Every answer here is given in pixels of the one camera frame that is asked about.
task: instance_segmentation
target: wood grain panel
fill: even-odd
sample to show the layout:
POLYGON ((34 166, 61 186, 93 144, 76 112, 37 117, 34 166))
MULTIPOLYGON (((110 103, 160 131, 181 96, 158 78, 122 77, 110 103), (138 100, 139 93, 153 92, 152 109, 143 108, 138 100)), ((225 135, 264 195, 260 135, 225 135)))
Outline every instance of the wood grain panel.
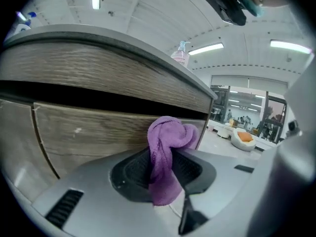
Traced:
POLYGON ((132 53, 81 43, 29 43, 2 53, 0 80, 77 86, 208 113, 211 97, 132 53))
POLYGON ((30 201, 57 181, 36 137, 31 106, 0 100, 1 169, 30 201))
MULTIPOLYGON (((58 175, 90 160, 145 148, 147 130, 158 117, 35 103, 39 135, 58 175)), ((183 120, 202 133, 204 120, 183 120)))

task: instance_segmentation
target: curved countertop edge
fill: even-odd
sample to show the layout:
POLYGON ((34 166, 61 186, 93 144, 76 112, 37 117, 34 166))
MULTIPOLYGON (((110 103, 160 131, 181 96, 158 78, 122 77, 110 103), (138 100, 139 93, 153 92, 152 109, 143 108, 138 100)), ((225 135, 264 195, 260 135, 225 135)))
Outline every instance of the curved countertop edge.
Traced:
POLYGON ((162 51, 139 39, 102 27, 64 24, 31 28, 8 38, 3 43, 3 48, 7 49, 26 42, 50 39, 79 40, 91 43, 94 42, 118 47, 120 49, 135 53, 139 56, 149 59, 150 61, 160 64, 164 68, 190 82, 208 96, 215 100, 217 99, 217 95, 196 75, 162 51))

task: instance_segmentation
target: white ceiling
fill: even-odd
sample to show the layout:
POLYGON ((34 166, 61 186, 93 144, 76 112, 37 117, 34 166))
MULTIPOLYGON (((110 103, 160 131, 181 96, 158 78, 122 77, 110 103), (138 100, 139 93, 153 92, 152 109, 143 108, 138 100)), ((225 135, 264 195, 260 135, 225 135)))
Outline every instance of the white ceiling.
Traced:
POLYGON ((34 11, 32 26, 87 24, 123 32, 171 55, 181 40, 187 51, 222 42, 223 49, 190 57, 189 69, 203 81, 211 75, 242 75, 276 79, 292 84, 305 69, 309 55, 274 49, 270 40, 312 47, 289 6, 265 8, 255 18, 246 12, 244 27, 223 22, 205 0, 30 0, 23 13, 34 11))

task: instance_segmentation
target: white floor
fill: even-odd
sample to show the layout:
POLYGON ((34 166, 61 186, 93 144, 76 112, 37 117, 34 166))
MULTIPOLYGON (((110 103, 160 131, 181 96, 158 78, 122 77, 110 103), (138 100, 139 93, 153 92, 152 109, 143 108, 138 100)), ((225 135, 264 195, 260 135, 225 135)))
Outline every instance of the white floor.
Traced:
POLYGON ((241 157, 254 160, 258 160, 262 153, 257 149, 251 152, 240 150, 231 144, 230 139, 221 138, 217 135, 217 132, 210 132, 208 130, 205 131, 198 150, 222 156, 241 157))

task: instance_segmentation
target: microfiber cloth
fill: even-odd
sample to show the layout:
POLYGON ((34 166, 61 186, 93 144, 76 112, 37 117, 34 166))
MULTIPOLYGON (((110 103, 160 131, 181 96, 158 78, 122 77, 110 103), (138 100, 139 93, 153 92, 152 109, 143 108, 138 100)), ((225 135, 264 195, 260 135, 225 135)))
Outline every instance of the microfiber cloth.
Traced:
POLYGON ((171 169, 171 148, 195 148, 198 129, 192 124, 182 124, 177 118, 163 116, 151 124, 147 138, 153 165, 149 191, 154 205, 168 205, 182 190, 171 169))

